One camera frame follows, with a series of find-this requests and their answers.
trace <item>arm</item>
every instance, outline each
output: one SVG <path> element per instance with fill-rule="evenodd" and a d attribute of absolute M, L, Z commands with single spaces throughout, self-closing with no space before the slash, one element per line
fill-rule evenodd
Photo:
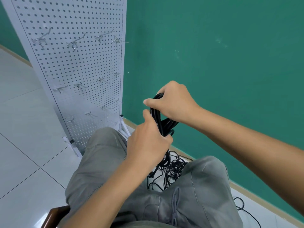
<path fill-rule="evenodd" d="M 163 137 L 148 110 L 128 139 L 127 158 L 63 228 L 109 228 L 124 201 L 162 160 L 173 139 Z"/>
<path fill-rule="evenodd" d="M 161 99 L 144 103 L 199 130 L 253 171 L 304 215 L 304 151 L 199 107 L 187 88 L 171 81 Z"/>

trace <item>person's left hand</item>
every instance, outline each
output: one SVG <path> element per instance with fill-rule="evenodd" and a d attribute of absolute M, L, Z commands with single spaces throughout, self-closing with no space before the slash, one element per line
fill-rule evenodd
<path fill-rule="evenodd" d="M 171 135 L 163 137 L 149 110 L 143 111 L 145 122 L 137 126 L 128 138 L 127 158 L 149 173 L 164 157 L 173 142 Z"/>

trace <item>leg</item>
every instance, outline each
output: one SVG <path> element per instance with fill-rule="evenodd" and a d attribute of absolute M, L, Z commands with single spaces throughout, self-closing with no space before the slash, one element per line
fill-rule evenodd
<path fill-rule="evenodd" d="M 71 210 L 60 222 L 60 226 L 107 181 L 126 154 L 127 141 L 116 130 L 105 127 L 95 131 L 66 188 L 66 202 Z"/>
<path fill-rule="evenodd" d="M 171 199 L 176 187 L 180 188 L 178 227 L 243 227 L 231 195 L 226 166 L 217 158 L 208 156 L 185 165 L 182 176 L 163 196 Z"/>

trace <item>forearm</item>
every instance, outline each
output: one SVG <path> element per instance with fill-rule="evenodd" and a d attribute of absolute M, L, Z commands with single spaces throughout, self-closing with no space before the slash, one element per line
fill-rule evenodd
<path fill-rule="evenodd" d="M 128 160 L 67 221 L 64 228 L 108 228 L 127 197 L 142 183 L 149 171 Z"/>
<path fill-rule="evenodd" d="M 304 214 L 304 151 L 202 108 L 186 124 L 207 135 Z"/>

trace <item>drawstring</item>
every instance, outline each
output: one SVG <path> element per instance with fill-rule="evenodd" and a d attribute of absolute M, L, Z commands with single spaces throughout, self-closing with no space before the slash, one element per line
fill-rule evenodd
<path fill-rule="evenodd" d="M 177 206 L 179 202 L 179 193 L 180 193 L 180 188 L 176 187 L 173 191 L 172 194 L 172 219 L 171 219 L 171 225 L 172 226 L 177 226 Z"/>

